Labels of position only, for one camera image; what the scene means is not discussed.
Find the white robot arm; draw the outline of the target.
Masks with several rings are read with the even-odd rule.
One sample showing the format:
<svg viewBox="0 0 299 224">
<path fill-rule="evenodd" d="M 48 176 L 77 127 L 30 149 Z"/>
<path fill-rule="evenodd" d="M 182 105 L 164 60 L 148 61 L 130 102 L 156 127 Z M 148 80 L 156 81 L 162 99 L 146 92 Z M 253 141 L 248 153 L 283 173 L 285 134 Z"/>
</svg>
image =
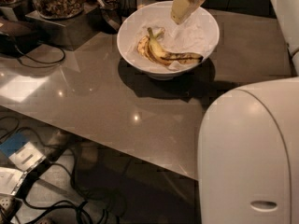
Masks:
<svg viewBox="0 0 299 224">
<path fill-rule="evenodd" d="M 299 76 L 242 82 L 200 125 L 201 224 L 299 224 Z"/>
</svg>

